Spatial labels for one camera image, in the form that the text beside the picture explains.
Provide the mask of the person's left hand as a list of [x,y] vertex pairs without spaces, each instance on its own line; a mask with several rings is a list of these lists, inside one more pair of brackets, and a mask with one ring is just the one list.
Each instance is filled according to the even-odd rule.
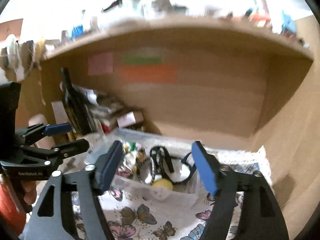
[[34,204],[37,197],[36,181],[22,181],[22,187],[25,192],[24,201],[28,205]]

